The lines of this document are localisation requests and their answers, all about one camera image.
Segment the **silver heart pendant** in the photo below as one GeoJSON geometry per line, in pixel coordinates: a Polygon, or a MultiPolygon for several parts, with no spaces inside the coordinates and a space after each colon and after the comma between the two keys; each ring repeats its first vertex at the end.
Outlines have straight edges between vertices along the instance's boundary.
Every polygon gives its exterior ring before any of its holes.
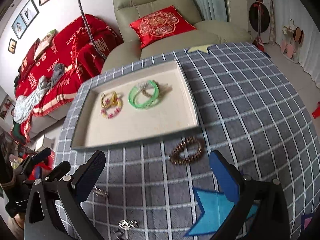
{"type": "Polygon", "coordinates": [[[136,220],[123,219],[119,222],[118,225],[120,228],[122,228],[125,231],[129,231],[131,229],[138,228],[138,222],[136,220]]]}

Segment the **green translucent bangle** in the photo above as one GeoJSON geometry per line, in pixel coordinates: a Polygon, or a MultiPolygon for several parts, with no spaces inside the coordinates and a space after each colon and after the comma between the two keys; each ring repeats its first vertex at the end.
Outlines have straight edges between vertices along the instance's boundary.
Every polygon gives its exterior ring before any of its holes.
{"type": "Polygon", "coordinates": [[[128,101],[130,105],[136,109],[146,109],[151,107],[159,97],[159,87],[153,80],[147,80],[135,85],[129,92],[128,101]],[[152,89],[153,93],[150,96],[144,96],[145,101],[139,102],[139,96],[152,89]]]}

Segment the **silver rhinestone hair clip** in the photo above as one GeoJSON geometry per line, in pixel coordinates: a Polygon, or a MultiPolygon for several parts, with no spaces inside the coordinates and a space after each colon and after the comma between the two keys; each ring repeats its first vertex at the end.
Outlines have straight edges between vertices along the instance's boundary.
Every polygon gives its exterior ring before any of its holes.
{"type": "Polygon", "coordinates": [[[106,198],[108,199],[108,192],[105,190],[105,189],[102,189],[102,188],[99,188],[99,187],[94,187],[93,190],[92,190],[92,193],[96,196],[99,196],[99,197],[103,197],[103,198],[106,198]]]}

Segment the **grey clothes pile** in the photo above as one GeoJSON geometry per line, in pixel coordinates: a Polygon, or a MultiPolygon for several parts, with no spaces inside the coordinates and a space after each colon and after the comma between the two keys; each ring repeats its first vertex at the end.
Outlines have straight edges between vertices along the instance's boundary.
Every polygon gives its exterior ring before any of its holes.
{"type": "Polygon", "coordinates": [[[15,123],[21,124],[27,120],[31,110],[40,103],[45,94],[50,89],[53,89],[64,75],[65,68],[66,66],[63,63],[57,63],[54,66],[53,74],[50,79],[47,79],[44,75],[41,76],[37,83],[37,87],[28,96],[20,95],[17,98],[13,115],[15,123]]]}

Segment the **grey checked tablecloth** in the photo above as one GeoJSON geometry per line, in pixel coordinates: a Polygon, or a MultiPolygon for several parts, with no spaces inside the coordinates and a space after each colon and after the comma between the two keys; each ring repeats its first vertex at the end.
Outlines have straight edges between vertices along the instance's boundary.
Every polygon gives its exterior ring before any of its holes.
{"type": "MultiPolygon", "coordinates": [[[[68,111],[56,148],[56,163],[73,170],[91,152],[71,149],[80,109],[89,89],[169,60],[177,60],[194,95],[206,153],[219,150],[240,172],[255,180],[279,179],[284,190],[291,239],[303,215],[319,207],[319,139],[311,116],[287,78],[263,53],[246,43],[213,45],[207,53],[160,54],[108,70],[86,81],[68,111]]],[[[169,156],[178,140],[110,150],[97,185],[108,198],[90,195],[82,208],[105,239],[115,239],[122,219],[139,227],[128,239],[185,239],[201,214],[194,188],[219,191],[204,155],[187,165],[169,156]]]]}

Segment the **green tray with beige lining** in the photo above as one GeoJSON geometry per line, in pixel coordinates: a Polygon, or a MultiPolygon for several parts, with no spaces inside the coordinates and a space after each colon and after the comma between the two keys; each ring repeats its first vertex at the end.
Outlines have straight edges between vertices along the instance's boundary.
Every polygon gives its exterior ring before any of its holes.
{"type": "Polygon", "coordinates": [[[76,123],[71,149],[76,151],[120,148],[140,142],[191,135],[199,128],[196,104],[182,66],[177,60],[143,68],[130,65],[113,80],[90,88],[76,123]],[[136,109],[128,100],[130,90],[148,80],[170,88],[155,106],[136,109]],[[101,97],[116,92],[120,113],[108,119],[101,114],[101,97]]]}

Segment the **red plastic stool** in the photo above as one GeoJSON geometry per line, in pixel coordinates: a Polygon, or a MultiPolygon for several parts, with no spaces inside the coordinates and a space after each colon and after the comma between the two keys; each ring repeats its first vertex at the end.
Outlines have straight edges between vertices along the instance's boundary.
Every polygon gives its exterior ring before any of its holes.
{"type": "Polygon", "coordinates": [[[320,102],[317,103],[317,108],[313,111],[312,116],[314,119],[320,117],[320,102]]]}

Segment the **framed picture small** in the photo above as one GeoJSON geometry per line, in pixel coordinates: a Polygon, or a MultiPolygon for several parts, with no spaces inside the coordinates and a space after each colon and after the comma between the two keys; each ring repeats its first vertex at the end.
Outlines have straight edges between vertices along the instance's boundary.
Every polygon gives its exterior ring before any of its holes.
{"type": "Polygon", "coordinates": [[[17,45],[17,41],[11,38],[9,41],[8,51],[14,54],[16,50],[16,45],[17,45]]]}

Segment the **red blanket on sofa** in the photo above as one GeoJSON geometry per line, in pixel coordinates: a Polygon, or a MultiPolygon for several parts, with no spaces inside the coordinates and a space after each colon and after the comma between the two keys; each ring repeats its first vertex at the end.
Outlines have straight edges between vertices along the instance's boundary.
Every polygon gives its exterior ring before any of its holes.
{"type": "Polygon", "coordinates": [[[123,39],[103,20],[87,14],[93,39],[85,29],[81,17],[75,19],[60,32],[55,32],[46,48],[41,49],[40,40],[29,48],[19,68],[20,78],[15,96],[29,96],[37,88],[39,79],[51,79],[56,64],[65,67],[63,76],[48,90],[40,103],[31,111],[34,116],[44,116],[57,108],[72,102],[83,82],[101,73],[105,56],[123,43],[123,39]]]}

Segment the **framed picture large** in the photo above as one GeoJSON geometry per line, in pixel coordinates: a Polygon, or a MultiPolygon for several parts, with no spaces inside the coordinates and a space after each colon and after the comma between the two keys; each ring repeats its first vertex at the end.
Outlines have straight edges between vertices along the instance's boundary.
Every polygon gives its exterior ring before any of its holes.
{"type": "Polygon", "coordinates": [[[18,39],[21,39],[29,25],[33,22],[38,14],[39,11],[34,3],[34,0],[29,0],[11,26],[18,39]]]}

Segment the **pink slippers on hanger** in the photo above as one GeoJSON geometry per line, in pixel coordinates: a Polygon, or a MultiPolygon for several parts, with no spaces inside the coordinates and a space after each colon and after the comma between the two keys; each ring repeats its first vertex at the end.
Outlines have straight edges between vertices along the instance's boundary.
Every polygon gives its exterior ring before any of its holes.
{"type": "Polygon", "coordinates": [[[293,63],[298,63],[298,51],[304,41],[304,31],[297,27],[294,20],[291,19],[288,25],[283,26],[282,33],[283,39],[280,44],[282,55],[293,63]]]}

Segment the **red embroidered cushion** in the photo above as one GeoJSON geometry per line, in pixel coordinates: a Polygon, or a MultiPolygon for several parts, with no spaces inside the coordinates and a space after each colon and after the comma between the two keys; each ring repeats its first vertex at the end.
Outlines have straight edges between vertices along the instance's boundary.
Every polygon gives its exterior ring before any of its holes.
{"type": "Polygon", "coordinates": [[[173,5],[148,14],[129,26],[138,35],[141,49],[163,38],[196,30],[173,5]]]}

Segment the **washing machine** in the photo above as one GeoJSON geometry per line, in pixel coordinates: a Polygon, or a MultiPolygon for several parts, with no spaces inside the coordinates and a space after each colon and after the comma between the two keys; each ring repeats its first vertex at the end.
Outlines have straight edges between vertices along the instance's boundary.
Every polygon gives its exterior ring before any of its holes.
{"type": "Polygon", "coordinates": [[[271,29],[271,0],[247,0],[248,32],[255,38],[260,30],[263,43],[268,43],[271,29]]]}

